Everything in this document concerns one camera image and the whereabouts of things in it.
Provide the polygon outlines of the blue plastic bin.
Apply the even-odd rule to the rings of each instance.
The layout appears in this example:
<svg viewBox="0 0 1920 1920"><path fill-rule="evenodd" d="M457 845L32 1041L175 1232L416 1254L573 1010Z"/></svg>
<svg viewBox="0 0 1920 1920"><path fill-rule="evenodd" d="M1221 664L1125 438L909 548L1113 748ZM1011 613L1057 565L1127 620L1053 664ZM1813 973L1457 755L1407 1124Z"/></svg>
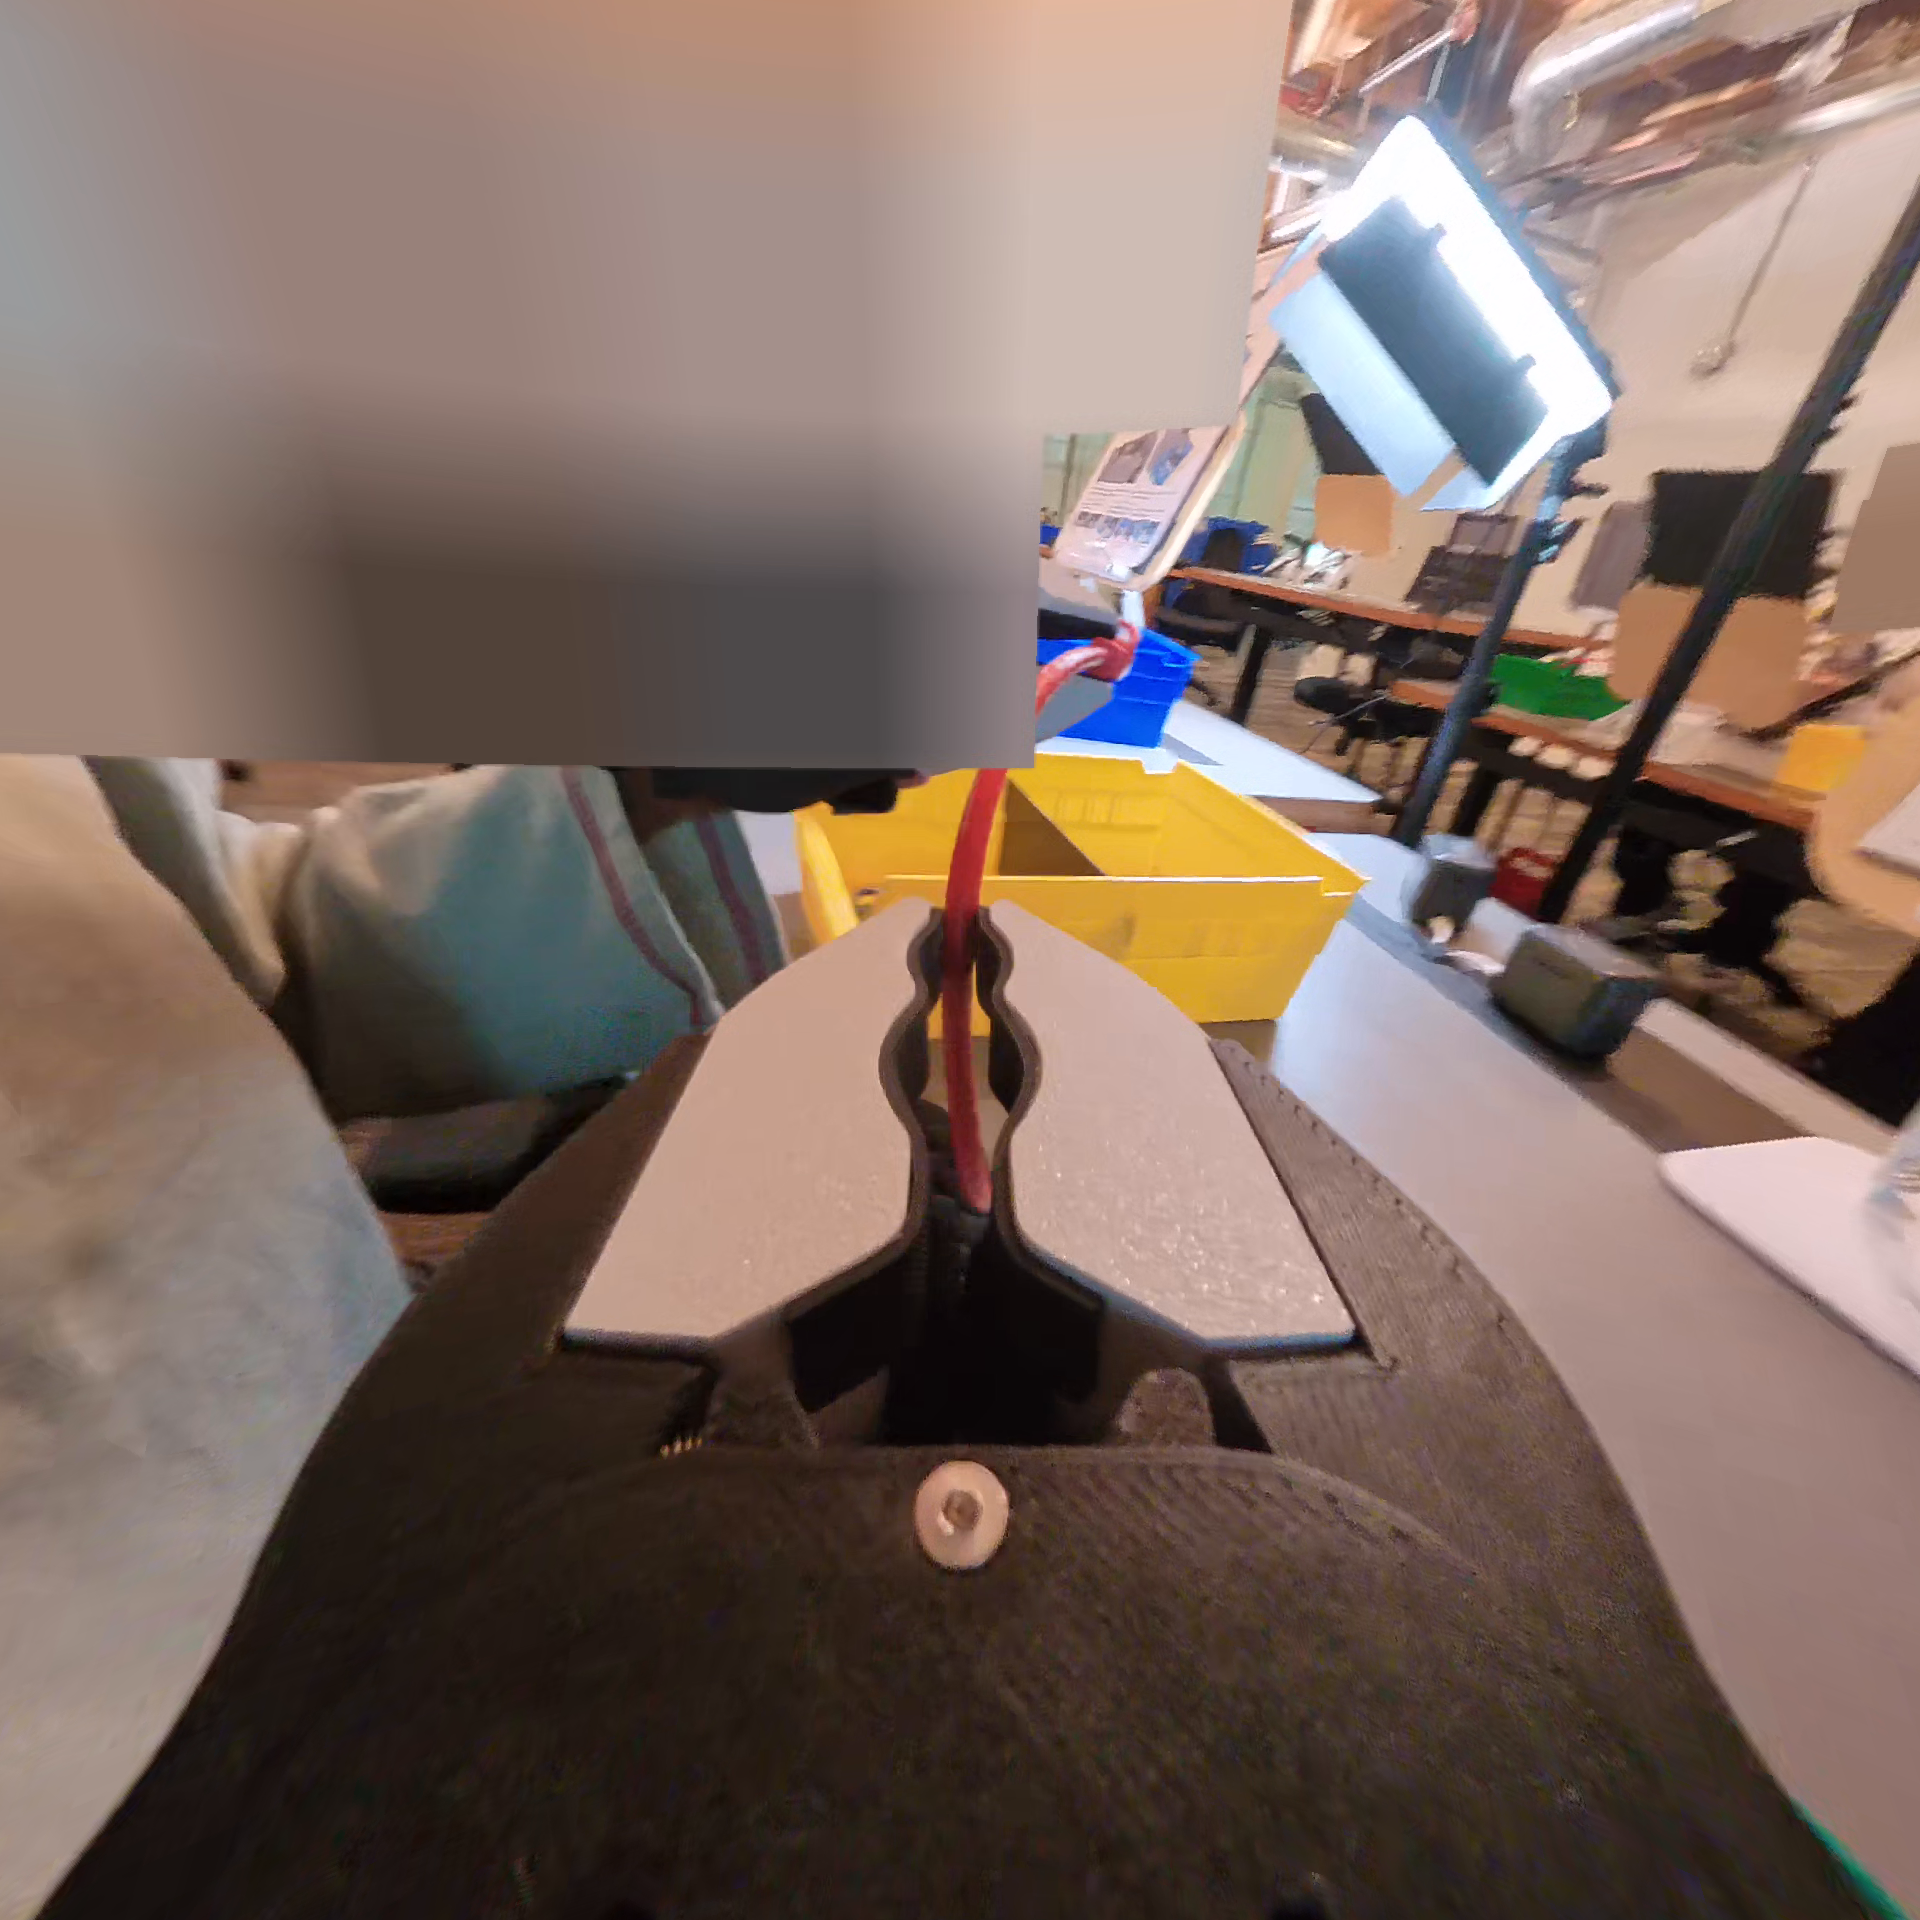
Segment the blue plastic bin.
<svg viewBox="0 0 1920 1920"><path fill-rule="evenodd" d="M1039 720L1039 742L1063 739L1105 749L1158 749L1168 713L1185 699L1197 666L1191 650L1154 629L1144 629L1127 674L1115 678L1112 702L1079 728L1040 728Z"/></svg>

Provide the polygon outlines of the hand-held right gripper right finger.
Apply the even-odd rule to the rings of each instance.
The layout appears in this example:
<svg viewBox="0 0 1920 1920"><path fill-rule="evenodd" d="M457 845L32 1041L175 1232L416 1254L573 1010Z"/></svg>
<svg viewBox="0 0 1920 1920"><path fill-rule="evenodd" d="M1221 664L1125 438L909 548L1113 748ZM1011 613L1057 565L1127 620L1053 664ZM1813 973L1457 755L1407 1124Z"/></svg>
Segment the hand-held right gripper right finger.
<svg viewBox="0 0 1920 1920"><path fill-rule="evenodd" d="M981 934L1019 1067L999 1190L1022 1249L1202 1355L1349 1348L1354 1313L1207 1033L1018 902Z"/></svg>

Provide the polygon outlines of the yellow plastic bin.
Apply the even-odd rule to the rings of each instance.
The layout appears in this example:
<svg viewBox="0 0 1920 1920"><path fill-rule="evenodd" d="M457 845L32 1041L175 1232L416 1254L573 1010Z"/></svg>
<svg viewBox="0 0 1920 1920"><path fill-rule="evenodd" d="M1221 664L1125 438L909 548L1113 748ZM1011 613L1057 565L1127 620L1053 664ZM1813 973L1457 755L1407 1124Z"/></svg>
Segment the yellow plastic bin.
<svg viewBox="0 0 1920 1920"><path fill-rule="evenodd" d="M937 774L886 814L798 814L813 940L906 898L943 905L971 785ZM1249 1025L1280 1019L1363 890L1349 861L1185 761L1042 755L1011 773L981 900L1107 953L1193 1022Z"/></svg>

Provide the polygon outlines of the studio light panel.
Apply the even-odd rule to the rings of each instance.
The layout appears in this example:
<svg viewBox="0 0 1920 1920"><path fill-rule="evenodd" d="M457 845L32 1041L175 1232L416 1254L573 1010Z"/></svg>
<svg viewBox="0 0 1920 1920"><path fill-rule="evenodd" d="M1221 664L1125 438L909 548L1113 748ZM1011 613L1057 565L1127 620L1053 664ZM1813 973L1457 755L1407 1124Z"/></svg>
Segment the studio light panel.
<svg viewBox="0 0 1920 1920"><path fill-rule="evenodd" d="M1384 132L1267 293L1288 358L1424 512L1493 509L1569 442L1605 444L1610 361L1429 110Z"/></svg>

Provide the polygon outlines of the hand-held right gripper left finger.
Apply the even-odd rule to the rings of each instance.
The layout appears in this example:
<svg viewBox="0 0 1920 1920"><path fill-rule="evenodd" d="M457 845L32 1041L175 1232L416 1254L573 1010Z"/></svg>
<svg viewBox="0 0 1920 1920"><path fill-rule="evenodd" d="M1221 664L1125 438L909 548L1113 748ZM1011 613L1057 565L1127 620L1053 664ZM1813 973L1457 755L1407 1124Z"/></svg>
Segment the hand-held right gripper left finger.
<svg viewBox="0 0 1920 1920"><path fill-rule="evenodd" d="M906 1249L925 1186L898 1045L937 909L898 900L712 1032L568 1309L570 1346L737 1346Z"/></svg>

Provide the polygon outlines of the grey power adapter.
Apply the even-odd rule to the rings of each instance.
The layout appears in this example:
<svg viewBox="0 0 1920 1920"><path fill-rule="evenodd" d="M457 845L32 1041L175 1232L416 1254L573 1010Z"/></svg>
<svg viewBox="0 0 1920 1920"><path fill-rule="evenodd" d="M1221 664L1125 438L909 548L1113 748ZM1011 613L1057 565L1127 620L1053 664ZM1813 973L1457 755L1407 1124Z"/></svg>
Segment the grey power adapter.
<svg viewBox="0 0 1920 1920"><path fill-rule="evenodd" d="M1493 893L1497 853L1480 838L1429 832L1405 890L1405 920L1429 944L1450 944Z"/></svg>
<svg viewBox="0 0 1920 1920"><path fill-rule="evenodd" d="M1665 994L1665 979L1584 929L1536 923L1517 940L1490 994L1499 1014L1536 1043L1600 1066Z"/></svg>

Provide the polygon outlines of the wooden table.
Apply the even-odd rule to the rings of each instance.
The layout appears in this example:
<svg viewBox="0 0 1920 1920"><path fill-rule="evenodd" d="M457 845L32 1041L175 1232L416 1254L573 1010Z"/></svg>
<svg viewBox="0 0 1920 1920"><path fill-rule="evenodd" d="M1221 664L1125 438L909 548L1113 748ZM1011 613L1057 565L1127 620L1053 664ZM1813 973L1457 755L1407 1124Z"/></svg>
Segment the wooden table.
<svg viewBox="0 0 1920 1920"><path fill-rule="evenodd" d="M1159 632L1234 658L1226 713L1237 724L1249 724L1264 668L1280 652L1331 645L1343 656L1375 664L1385 656L1390 666L1405 666L1427 648L1465 661L1490 625L1489 608L1433 613L1226 566L1174 569L1154 590L1152 618Z"/></svg>
<svg viewBox="0 0 1920 1920"><path fill-rule="evenodd" d="M1662 742L1633 787L1613 830L1615 915L1659 925L1673 912L1672 865L1683 853L1714 853L1731 869L1735 930L1719 937L1731 968L1762 971L1778 941L1784 912L1813 898L1807 842L1822 795L1815 773L1787 773L1795 741L1835 730L1855 708L1870 708L1887 688L1915 672L1915 656L1888 664L1856 684L1818 686L1818 702L1762 737L1711 730L1704 739ZM1453 835L1481 837L1497 793L1514 785L1590 811L1615 769L1637 706L1600 717L1541 715L1499 702L1490 688L1454 760L1473 773L1453 814Z"/></svg>

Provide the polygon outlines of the green plastic bin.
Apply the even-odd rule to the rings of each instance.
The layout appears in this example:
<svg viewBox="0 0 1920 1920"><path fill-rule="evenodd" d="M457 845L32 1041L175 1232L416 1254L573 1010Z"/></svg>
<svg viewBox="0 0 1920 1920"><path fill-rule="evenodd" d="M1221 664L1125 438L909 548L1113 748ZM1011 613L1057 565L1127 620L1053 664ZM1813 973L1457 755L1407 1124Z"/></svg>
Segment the green plastic bin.
<svg viewBox="0 0 1920 1920"><path fill-rule="evenodd" d="M1603 674L1592 674L1571 658L1499 653L1493 661L1493 692L1495 706L1576 724L1592 724L1630 706Z"/></svg>

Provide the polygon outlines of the person's left forearm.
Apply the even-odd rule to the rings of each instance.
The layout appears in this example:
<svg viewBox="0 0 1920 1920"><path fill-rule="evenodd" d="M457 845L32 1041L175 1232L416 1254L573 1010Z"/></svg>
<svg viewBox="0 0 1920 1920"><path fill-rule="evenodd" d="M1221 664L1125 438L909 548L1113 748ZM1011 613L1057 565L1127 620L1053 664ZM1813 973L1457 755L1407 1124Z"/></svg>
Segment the person's left forearm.
<svg viewBox="0 0 1920 1920"><path fill-rule="evenodd" d="M303 824L231 811L207 760L88 770L338 1121L637 1077L789 957L735 811L651 770L473 765Z"/></svg>

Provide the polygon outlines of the black monitor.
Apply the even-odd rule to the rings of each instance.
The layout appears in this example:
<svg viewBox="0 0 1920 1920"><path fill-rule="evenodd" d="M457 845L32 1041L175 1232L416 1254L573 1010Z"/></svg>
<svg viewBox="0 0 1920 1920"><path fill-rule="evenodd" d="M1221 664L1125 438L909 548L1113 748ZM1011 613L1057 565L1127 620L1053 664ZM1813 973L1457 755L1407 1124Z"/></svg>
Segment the black monitor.
<svg viewBox="0 0 1920 1920"><path fill-rule="evenodd" d="M1731 536L1753 472L1658 472L1651 477L1647 554L1637 582L1699 590ZM1821 550L1838 489L1835 472L1803 472L1745 596L1803 604L1822 578Z"/></svg>

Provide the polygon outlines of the cardboard box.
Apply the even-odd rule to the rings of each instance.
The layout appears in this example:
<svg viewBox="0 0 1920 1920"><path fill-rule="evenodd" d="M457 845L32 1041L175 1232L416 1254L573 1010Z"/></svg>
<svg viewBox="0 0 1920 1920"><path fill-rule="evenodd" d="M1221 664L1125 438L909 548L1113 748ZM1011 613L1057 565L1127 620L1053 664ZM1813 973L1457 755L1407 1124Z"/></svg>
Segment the cardboard box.
<svg viewBox="0 0 1920 1920"><path fill-rule="evenodd" d="M1615 636L1610 688L1629 702L1651 696L1690 625L1699 588L1634 582L1629 588ZM1686 705L1712 708L1738 730L1778 724L1815 699L1807 677L1811 648L1809 613L1801 602L1749 595L1735 598L1704 656Z"/></svg>

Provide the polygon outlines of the black light stand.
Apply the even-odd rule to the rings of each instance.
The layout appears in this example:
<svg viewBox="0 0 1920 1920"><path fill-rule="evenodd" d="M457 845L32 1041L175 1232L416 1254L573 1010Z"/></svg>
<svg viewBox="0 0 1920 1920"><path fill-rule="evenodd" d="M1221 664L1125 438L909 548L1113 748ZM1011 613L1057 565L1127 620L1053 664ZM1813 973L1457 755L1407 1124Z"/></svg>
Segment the black light stand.
<svg viewBox="0 0 1920 1920"><path fill-rule="evenodd" d="M1526 524L1514 556L1505 562L1490 613L1469 652L1454 692L1439 717L1437 733L1390 830L1390 838L1401 848L1418 851L1424 842L1431 817L1450 785L1453 765L1461 757L1461 748L1483 710L1487 692L1493 686L1495 661L1505 648L1526 588L1535 569L1553 561L1569 539L1569 525L1563 524L1567 505L1576 497L1600 491L1581 476L1587 465L1605 452L1610 442L1607 425L1605 416L1553 448L1543 494Z"/></svg>

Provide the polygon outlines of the black slanted pole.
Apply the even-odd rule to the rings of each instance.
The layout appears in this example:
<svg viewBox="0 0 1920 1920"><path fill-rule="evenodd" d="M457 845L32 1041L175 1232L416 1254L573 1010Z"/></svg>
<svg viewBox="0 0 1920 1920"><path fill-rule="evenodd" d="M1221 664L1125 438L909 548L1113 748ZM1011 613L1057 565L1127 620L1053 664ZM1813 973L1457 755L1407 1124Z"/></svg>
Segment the black slanted pole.
<svg viewBox="0 0 1920 1920"><path fill-rule="evenodd" d="M1782 444L1758 472L1745 504L1719 544L1699 598L1678 632L1651 692L1641 698L1634 728L1613 757L1607 774L1592 793L1590 811L1553 872L1538 905L1538 920L1559 923L1610 835L1621 826L1626 804L1641 782L1649 757L1693 690L1721 627L1738 598L1755 582L1771 539L1786 524L1803 474L1833 436L1835 420L1855 401L1856 384L1881 344L1891 318L1914 283L1918 267L1918 190L1891 229L1885 251L1864 280L1843 324L1822 358L1809 393L1799 401Z"/></svg>

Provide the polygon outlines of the grey desk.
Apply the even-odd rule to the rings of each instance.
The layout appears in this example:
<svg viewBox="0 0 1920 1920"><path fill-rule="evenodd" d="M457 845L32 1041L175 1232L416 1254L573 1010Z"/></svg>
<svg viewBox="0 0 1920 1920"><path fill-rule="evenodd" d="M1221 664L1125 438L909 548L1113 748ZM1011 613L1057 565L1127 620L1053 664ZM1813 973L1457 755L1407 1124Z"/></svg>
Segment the grey desk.
<svg viewBox="0 0 1920 1920"><path fill-rule="evenodd" d="M1613 1459L1688 1630L1753 1744L1915 1913L1918 1387L1686 1206L1659 1158L1887 1130L1659 1001L1605 1072L1526 1043L1410 950L1405 848L1373 800L1223 715L1187 761L1354 865L1365 888L1278 1025L1226 1025L1429 1213L1543 1346Z"/></svg>

